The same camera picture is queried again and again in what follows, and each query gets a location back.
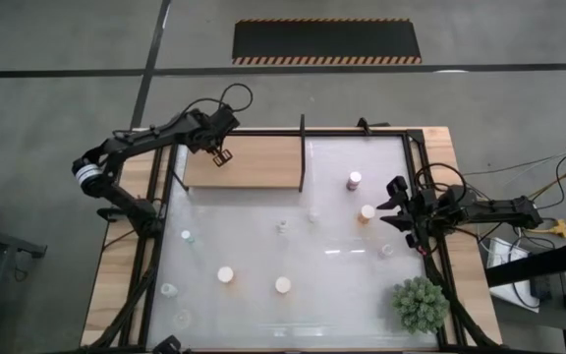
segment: black metal frame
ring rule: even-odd
[[[299,191],[302,191],[303,181],[304,181],[304,177],[305,177],[305,149],[304,149],[305,137],[364,137],[364,136],[367,135],[367,133],[365,132],[365,130],[357,129],[357,128],[351,128],[350,130],[342,130],[342,131],[339,131],[339,130],[335,131],[335,130],[329,130],[329,129],[306,130],[305,129],[305,115],[303,115],[301,117],[300,127],[299,127],[298,130],[297,129],[289,129],[289,130],[263,129],[263,130],[246,130],[246,131],[237,130],[237,131],[231,132],[229,135],[230,136],[268,136],[268,137],[298,137],[298,136],[300,136],[301,142],[302,142],[301,159],[302,159],[303,166],[302,166],[302,175],[301,175],[301,183],[299,185]],[[372,135],[375,136],[375,137],[397,137],[397,138],[401,138],[402,143],[403,143],[405,158],[406,158],[406,165],[408,167],[409,183],[410,183],[411,186],[415,186],[414,175],[416,173],[416,169],[415,169],[415,165],[414,165],[412,144],[417,145],[418,152],[419,152],[419,158],[420,158],[422,164],[428,163],[428,157],[427,157],[426,148],[425,148],[425,139],[424,139],[424,136],[423,136],[423,131],[421,131],[421,130],[377,130],[377,131],[373,131]],[[171,195],[171,190],[172,190],[172,186],[173,186],[173,180],[174,180],[174,178],[173,178],[173,166],[175,166],[175,164],[176,164],[177,155],[178,155],[177,152],[178,152],[177,146],[172,146],[171,150],[170,150],[169,160],[168,160],[167,174],[165,176],[165,184],[164,184],[164,187],[163,187],[163,196],[161,198],[162,204],[166,208],[168,206],[169,197]],[[158,176],[158,169],[159,168],[160,168],[160,163],[159,164],[154,163],[153,166],[152,166],[152,173],[151,173],[150,176]],[[425,175],[425,178],[428,179],[427,182],[431,181],[429,175]],[[154,185],[153,189],[155,189],[155,182],[152,182],[150,180],[149,186],[152,186],[152,185]],[[155,240],[154,246],[153,246],[153,249],[152,249],[151,263],[153,265],[158,265],[160,263],[162,238],[164,236],[164,231],[165,231],[165,222],[166,222],[166,220],[165,220],[165,218],[163,218],[163,235],[161,235],[161,237],[159,239]],[[453,273],[451,271],[451,266],[450,266],[449,259],[448,259],[449,255],[448,255],[446,243],[443,239],[439,240],[438,242],[439,242],[438,250],[439,250],[440,260],[441,260],[441,264],[442,264],[443,275],[448,279],[448,283],[449,283],[449,286],[452,289],[452,291],[455,291],[456,287],[455,287],[455,283],[454,283],[454,280],[453,280]],[[139,242],[137,244],[136,255],[137,254],[143,254],[144,253],[144,247],[145,247],[145,241]],[[143,266],[144,266],[143,259],[142,258],[138,259],[136,257],[135,260],[134,260],[134,266],[133,266],[133,276],[131,277],[131,282],[130,282],[130,285],[129,285],[129,293],[132,291],[130,289],[133,289],[138,284],[139,278],[135,277],[135,274],[136,273],[141,274],[141,269],[142,269]],[[155,291],[155,280],[152,281],[152,283],[150,284],[150,286],[148,287],[148,289],[145,293],[145,300],[144,300],[144,303],[143,303],[143,311],[142,311],[142,318],[141,318],[141,330],[140,330],[140,333],[139,333],[139,339],[138,339],[138,343],[137,343],[138,346],[146,346],[148,331],[149,331],[149,323],[150,323],[150,320],[151,320],[151,310],[152,310],[152,306],[153,306],[154,291]],[[458,341],[458,345],[466,345],[464,329],[462,328],[459,320],[455,316],[452,318],[452,320],[453,320],[453,325],[454,325],[455,332],[456,332],[456,339]],[[129,336],[130,336],[130,329],[128,329],[128,330],[123,329],[122,330],[122,337],[120,337],[119,345],[120,346],[128,345],[129,344],[129,341],[128,341]],[[445,345],[448,345],[446,328],[444,326],[440,329],[440,331],[436,335],[436,338],[438,340],[439,349],[441,349]]]

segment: wooden board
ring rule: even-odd
[[[227,137],[233,158],[222,167],[205,151],[189,153],[185,185],[227,188],[299,188],[300,137]]]
[[[351,130],[351,128],[319,129]],[[391,127],[373,129],[422,129],[424,131],[429,162],[443,162],[457,167],[456,156],[447,127]],[[139,194],[143,196],[147,188],[152,157],[153,154],[148,153],[129,159],[124,165],[120,185],[135,195]],[[167,167],[166,161],[167,159],[164,158],[161,163],[161,169],[163,170]],[[431,173],[436,182],[447,184],[460,183],[458,176],[448,169],[432,168]],[[165,173],[159,173],[159,179],[163,180],[164,177]],[[118,237],[126,231],[128,231],[128,229],[124,224],[111,224],[108,228],[106,242]],[[81,345],[91,344],[115,318],[124,303],[137,244],[135,240],[136,236],[132,237],[132,239],[130,239],[130,236],[126,238],[124,243],[120,242],[115,244],[115,249],[105,252],[102,255]],[[477,242],[471,236],[454,233],[453,235],[447,236],[447,247],[458,298],[486,335],[497,343],[501,343],[501,333],[488,292],[488,284],[484,275]],[[450,321],[445,323],[447,324],[447,337],[449,342],[455,343],[455,335],[452,332]],[[134,326],[136,328],[139,327],[137,319],[135,320]],[[132,338],[136,338],[137,333],[138,331],[134,330],[132,332]]]

